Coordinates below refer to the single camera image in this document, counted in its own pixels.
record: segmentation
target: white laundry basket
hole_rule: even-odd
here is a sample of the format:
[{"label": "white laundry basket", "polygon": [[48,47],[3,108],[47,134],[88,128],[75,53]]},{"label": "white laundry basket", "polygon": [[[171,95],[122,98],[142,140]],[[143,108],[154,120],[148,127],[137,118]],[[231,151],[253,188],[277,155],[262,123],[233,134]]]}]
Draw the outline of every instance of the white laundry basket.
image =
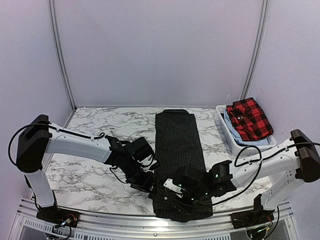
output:
[{"label": "white laundry basket", "polygon": [[[218,119],[219,119],[219,126],[222,130],[222,133],[226,139],[226,142],[228,143],[229,145],[229,148],[232,152],[232,154],[234,156],[238,155],[238,153],[241,151],[241,149],[244,148],[244,146],[239,146],[234,137],[232,136],[224,118],[222,117],[221,114],[224,114],[225,113],[225,109],[227,108],[227,105],[218,105],[215,107],[217,113],[218,113]],[[276,140],[275,138],[271,135],[271,136],[267,136],[266,137],[269,145],[262,145],[262,146],[257,146],[261,152],[265,151],[265,150],[268,150],[270,148],[273,148],[276,146]],[[253,147],[249,147],[247,148],[246,150],[244,150],[242,153],[241,153],[241,157],[248,157],[248,156],[252,156],[252,155],[255,155],[255,154],[258,154],[258,150],[253,148]]]}]

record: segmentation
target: black cloth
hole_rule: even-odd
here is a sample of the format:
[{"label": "black cloth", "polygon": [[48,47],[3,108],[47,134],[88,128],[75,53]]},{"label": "black cloth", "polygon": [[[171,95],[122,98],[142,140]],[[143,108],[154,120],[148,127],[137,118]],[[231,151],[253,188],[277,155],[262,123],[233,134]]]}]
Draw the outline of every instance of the black cloth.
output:
[{"label": "black cloth", "polygon": [[[186,110],[164,110],[155,116],[155,159],[161,166],[154,171],[158,180],[157,194],[153,196],[153,211],[159,218],[178,222],[199,220],[213,215],[213,208],[189,207],[178,204],[178,198],[170,190],[165,191],[163,183],[173,178],[178,168],[189,165],[206,170],[194,114]],[[211,199],[202,203],[211,205]]]}]

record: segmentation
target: red and black checkered shirt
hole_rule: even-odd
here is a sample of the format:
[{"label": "red and black checkered shirt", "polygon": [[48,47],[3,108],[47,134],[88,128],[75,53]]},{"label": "red and black checkered shirt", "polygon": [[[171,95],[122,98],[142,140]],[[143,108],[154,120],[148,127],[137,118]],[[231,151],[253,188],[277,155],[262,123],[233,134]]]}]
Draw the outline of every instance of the red and black checkered shirt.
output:
[{"label": "red and black checkered shirt", "polygon": [[261,140],[274,132],[264,111],[252,97],[235,101],[232,106],[226,106],[226,110],[243,141]]}]

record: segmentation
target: stack of clothes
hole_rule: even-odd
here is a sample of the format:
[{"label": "stack of clothes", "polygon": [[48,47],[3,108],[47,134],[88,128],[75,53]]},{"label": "stack of clothes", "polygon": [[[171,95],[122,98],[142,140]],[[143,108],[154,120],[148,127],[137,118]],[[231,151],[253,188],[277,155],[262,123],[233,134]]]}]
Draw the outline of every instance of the stack of clothes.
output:
[{"label": "stack of clothes", "polygon": [[266,137],[272,135],[274,130],[253,97],[227,105],[222,116],[238,145],[269,145]]}]

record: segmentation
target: marble table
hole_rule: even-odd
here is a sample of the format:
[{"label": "marble table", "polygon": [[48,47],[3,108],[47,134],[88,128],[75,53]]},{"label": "marble table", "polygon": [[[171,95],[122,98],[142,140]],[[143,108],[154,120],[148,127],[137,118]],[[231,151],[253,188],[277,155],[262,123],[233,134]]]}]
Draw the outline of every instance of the marble table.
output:
[{"label": "marble table", "polygon": [[[107,135],[129,141],[145,137],[155,149],[155,114],[164,109],[167,108],[80,108],[75,112],[68,128],[92,135],[105,132]],[[216,163],[233,160],[234,157],[218,126],[216,110],[184,109],[195,115],[207,170]],[[125,179],[120,170],[115,172],[119,178]],[[60,206],[93,212],[154,215],[152,200],[148,198],[148,194],[119,182],[110,172],[108,165],[87,158],[54,154],[46,174]],[[214,206],[213,211],[252,206],[253,199],[271,185],[268,177],[256,180],[245,193]],[[228,198],[243,188],[219,198],[213,197],[212,202]]]}]

